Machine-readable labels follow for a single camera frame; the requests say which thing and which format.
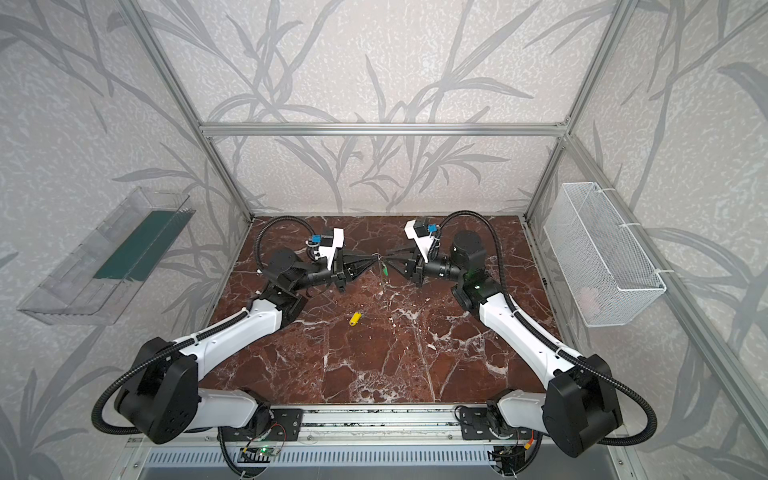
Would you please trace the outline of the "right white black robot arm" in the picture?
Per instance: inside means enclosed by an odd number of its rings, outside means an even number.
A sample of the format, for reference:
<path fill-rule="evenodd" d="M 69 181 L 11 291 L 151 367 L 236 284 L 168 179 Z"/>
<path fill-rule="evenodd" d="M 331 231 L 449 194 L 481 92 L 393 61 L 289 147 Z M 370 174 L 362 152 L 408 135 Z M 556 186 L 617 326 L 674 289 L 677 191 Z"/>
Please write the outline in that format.
<path fill-rule="evenodd" d="M 453 282 L 461 308 L 510 345 L 546 389 L 510 390 L 489 400 L 487 423 L 495 436 L 506 439 L 518 428 L 534 430 L 576 458 L 620 426 L 615 388 L 602 379 L 610 373 L 607 364 L 596 356 L 584 368 L 566 360 L 578 351 L 550 335 L 503 291 L 486 268 L 486 249 L 477 233 L 458 232 L 449 253 L 441 255 L 436 225 L 409 221 L 404 231 L 414 244 L 390 251 L 388 264 L 416 285 L 427 278 Z"/>

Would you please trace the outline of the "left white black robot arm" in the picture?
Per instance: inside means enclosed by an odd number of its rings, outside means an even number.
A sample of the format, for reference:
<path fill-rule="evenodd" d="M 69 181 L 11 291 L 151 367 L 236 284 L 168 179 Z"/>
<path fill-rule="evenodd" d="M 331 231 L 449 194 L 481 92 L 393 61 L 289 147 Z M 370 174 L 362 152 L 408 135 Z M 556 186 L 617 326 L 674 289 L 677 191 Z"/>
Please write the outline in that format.
<path fill-rule="evenodd" d="M 289 326 L 301 314 L 312 287 L 343 290 L 376 262 L 372 254 L 330 248 L 302 261 L 289 248 L 276 251 L 262 272 L 265 290 L 230 317 L 174 341 L 154 338 L 109 393 L 114 409 L 130 423 L 120 434 L 141 433 L 156 444 L 188 431 L 246 428 L 260 434 L 270 420 L 268 404 L 244 390 L 201 387 L 218 365 L 259 339 Z"/>

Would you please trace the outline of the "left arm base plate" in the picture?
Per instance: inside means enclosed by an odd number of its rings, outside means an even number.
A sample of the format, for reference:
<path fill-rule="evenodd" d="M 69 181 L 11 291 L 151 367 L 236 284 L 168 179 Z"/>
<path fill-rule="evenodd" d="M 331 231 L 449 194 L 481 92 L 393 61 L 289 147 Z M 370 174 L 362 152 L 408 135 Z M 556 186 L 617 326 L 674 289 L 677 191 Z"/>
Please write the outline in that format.
<path fill-rule="evenodd" d="M 248 440 L 296 441 L 302 426 L 304 411 L 298 408 L 260 408 L 241 429 Z"/>

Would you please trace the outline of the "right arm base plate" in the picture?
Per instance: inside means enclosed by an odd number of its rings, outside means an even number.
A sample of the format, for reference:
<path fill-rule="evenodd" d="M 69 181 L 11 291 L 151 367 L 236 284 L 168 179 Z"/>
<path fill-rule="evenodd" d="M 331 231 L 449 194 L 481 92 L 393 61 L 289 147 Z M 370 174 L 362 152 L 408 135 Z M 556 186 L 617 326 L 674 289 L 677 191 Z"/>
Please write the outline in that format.
<path fill-rule="evenodd" d="M 453 413 L 463 440 L 507 440 L 513 436 L 509 431 L 492 425 L 485 407 L 458 405 Z"/>

